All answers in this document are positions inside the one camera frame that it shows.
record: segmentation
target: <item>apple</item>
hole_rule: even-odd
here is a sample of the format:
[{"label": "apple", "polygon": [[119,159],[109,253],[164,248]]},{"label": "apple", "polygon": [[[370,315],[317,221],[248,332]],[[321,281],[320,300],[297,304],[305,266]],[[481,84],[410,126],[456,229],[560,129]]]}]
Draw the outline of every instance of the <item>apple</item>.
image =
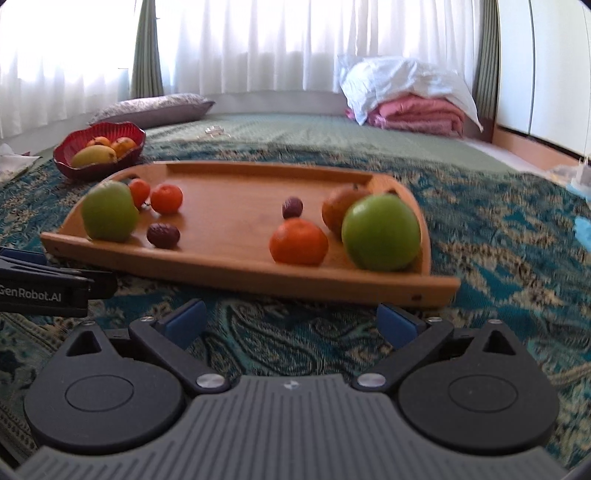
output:
[{"label": "apple", "polygon": [[125,242],[135,230],[139,211],[129,187],[107,180],[94,187],[82,200],[82,221],[91,240]]},{"label": "apple", "polygon": [[341,233],[347,255],[364,270],[402,270],[421,250],[416,215],[390,193],[370,195],[356,202],[345,215]]}]

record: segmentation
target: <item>green curtain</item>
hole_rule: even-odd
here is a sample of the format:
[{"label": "green curtain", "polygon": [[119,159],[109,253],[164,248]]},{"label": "green curtain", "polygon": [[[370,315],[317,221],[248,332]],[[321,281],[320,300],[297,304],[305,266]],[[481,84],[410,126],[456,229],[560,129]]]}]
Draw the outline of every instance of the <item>green curtain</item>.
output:
[{"label": "green curtain", "polygon": [[138,34],[135,40],[131,98],[149,98],[164,95],[158,32],[156,26],[156,0],[142,0],[139,11]]},{"label": "green curtain", "polygon": [[473,91],[478,114],[483,119],[496,118],[499,92],[499,42],[497,0],[483,0],[482,35]]}]

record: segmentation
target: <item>patterned carpet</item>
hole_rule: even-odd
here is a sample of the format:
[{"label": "patterned carpet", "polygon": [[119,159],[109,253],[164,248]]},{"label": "patterned carpet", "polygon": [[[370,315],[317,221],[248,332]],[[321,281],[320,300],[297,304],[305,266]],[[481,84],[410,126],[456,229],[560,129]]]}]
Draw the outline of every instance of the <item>patterned carpet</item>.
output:
[{"label": "patterned carpet", "polygon": [[[453,304],[438,312],[457,326],[501,318],[527,344],[560,393],[558,428],[548,451],[568,468],[591,450],[591,255],[574,239],[574,217],[590,216],[577,197],[529,174],[491,174],[344,151],[224,142],[152,143],[146,161],[279,161],[393,174],[415,194],[433,243],[434,270],[459,275]],[[0,190],[0,244],[41,250],[89,186],[64,181],[52,163]],[[163,314],[193,297],[209,328],[191,351],[229,374],[351,378],[389,352],[374,309],[285,301],[122,276],[117,295],[91,305],[103,327]],[[22,399],[74,322],[0,314],[0,437],[21,459],[34,451]]]}]

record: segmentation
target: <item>white cabinet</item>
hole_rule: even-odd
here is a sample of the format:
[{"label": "white cabinet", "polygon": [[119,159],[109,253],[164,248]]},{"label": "white cabinet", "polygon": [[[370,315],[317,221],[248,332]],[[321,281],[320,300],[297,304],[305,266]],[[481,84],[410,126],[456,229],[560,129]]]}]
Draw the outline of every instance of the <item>white cabinet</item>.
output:
[{"label": "white cabinet", "polygon": [[535,50],[530,135],[583,154],[591,95],[586,20],[591,17],[580,0],[530,2]]},{"label": "white cabinet", "polygon": [[530,3],[528,0],[498,0],[498,9],[501,53],[496,123],[528,134],[534,96]]}]

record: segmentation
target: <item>wooden tray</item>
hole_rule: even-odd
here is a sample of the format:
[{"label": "wooden tray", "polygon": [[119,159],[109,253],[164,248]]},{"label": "wooden tray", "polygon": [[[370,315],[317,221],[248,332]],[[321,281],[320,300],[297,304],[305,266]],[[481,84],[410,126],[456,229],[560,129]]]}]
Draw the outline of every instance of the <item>wooden tray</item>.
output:
[{"label": "wooden tray", "polygon": [[[57,233],[41,234],[49,253],[97,267],[198,286],[310,300],[405,307],[439,307],[460,286],[455,277],[430,274],[431,248],[427,224],[412,194],[391,176],[341,168],[242,162],[157,162],[127,168],[108,179],[139,177],[150,185],[179,185],[184,202],[178,214],[163,221],[175,224],[181,239],[175,250],[156,249],[146,240],[148,226],[158,221],[151,209],[126,244],[88,240],[80,202]],[[356,268],[343,245],[322,222],[321,206],[333,188],[364,184],[372,192],[395,189],[417,214],[422,252],[408,273],[374,273]],[[329,253],[316,267],[276,264],[268,243],[281,224],[281,205],[289,196],[304,202],[302,218],[329,236]]]}]

